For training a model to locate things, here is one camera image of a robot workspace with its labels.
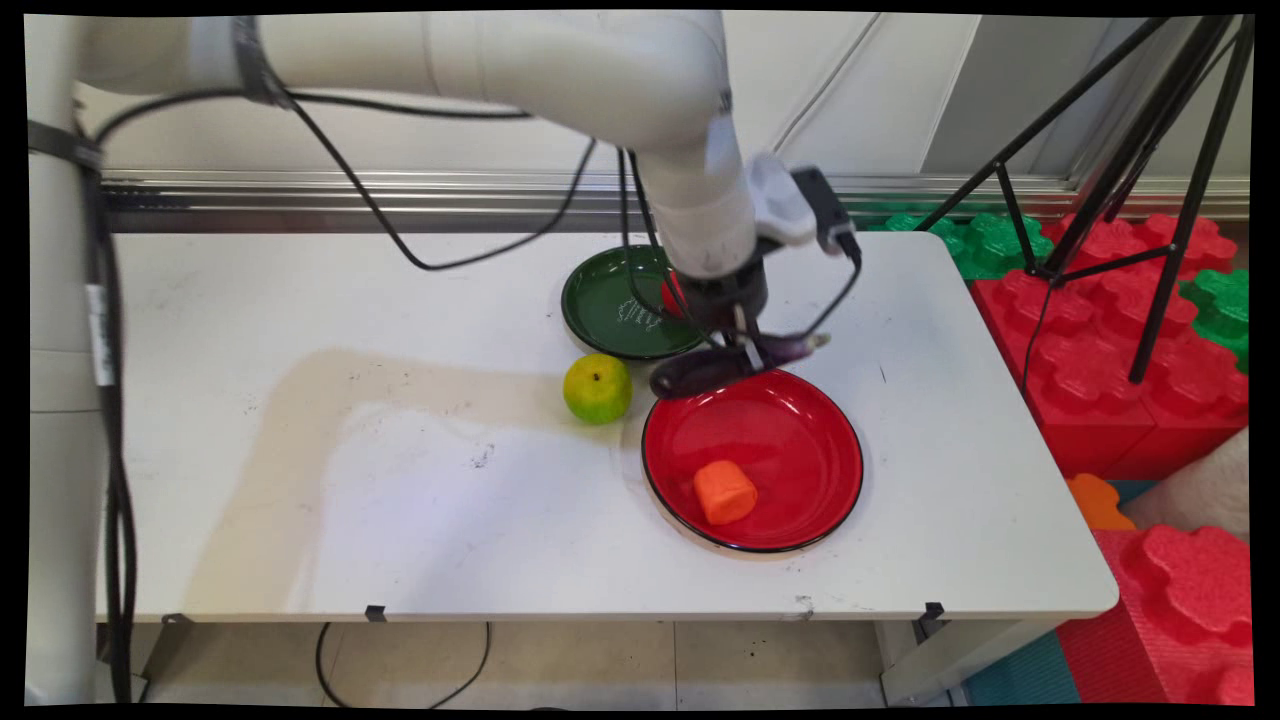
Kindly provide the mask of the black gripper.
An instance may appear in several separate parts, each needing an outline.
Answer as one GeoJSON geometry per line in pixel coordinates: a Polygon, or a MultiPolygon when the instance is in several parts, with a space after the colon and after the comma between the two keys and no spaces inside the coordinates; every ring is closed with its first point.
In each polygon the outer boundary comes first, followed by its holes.
{"type": "Polygon", "coordinates": [[[733,343],[745,346],[751,373],[768,370],[768,351],[759,332],[759,315],[768,300],[765,268],[762,259],[746,263],[730,275],[700,279],[680,274],[684,319],[703,332],[733,334],[733,343]]]}

